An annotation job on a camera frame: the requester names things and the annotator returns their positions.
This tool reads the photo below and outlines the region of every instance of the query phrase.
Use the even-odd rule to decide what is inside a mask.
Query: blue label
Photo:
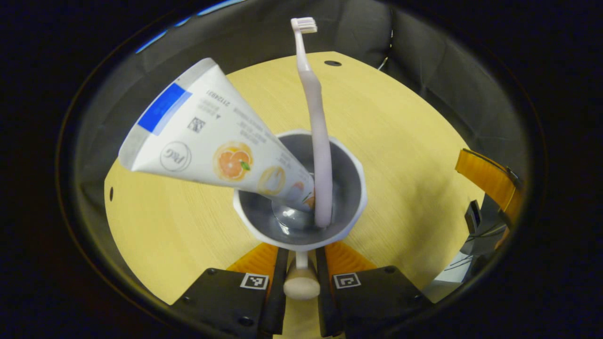
[[[159,135],[169,119],[190,98],[192,93],[185,91],[177,84],[171,84],[147,108],[138,125],[154,135]]]

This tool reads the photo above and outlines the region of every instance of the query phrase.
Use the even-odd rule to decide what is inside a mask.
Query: dark background
[[[170,15],[185,17],[211,2],[4,5],[0,131],[8,175],[0,287],[8,332],[3,337],[182,337],[126,302],[79,254],[58,208],[54,153],[71,98],[107,54],[161,15],[179,7]],[[596,163],[603,154],[601,99],[595,95],[603,60],[596,33],[600,5],[473,0],[407,5],[457,27],[508,66],[540,117],[550,163],[544,213],[488,277],[496,288],[466,297],[418,328],[417,335],[600,337],[594,314],[595,305],[603,305],[596,287],[601,270]]]

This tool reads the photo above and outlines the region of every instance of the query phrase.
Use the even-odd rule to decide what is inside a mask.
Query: p&g logo
[[[168,171],[180,172],[191,163],[191,150],[180,141],[165,145],[159,156],[161,165]]]

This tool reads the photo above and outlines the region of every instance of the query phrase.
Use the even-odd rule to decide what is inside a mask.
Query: white toothpaste tube
[[[256,192],[301,211],[314,180],[210,58],[194,64],[147,107],[119,149],[140,171]]]

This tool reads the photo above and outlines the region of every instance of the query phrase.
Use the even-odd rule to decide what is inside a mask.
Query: wooden table
[[[467,239],[469,202],[484,198],[454,170],[467,144],[427,102],[377,69],[335,52],[308,59],[323,86],[329,134],[358,157],[366,175],[368,206],[344,241],[425,287]],[[228,78],[273,133],[310,129],[295,57]],[[232,208],[232,189],[131,173],[115,162],[105,192],[121,255],[168,304],[206,268],[226,268],[259,244]],[[283,337],[320,337],[316,300],[288,300]]]

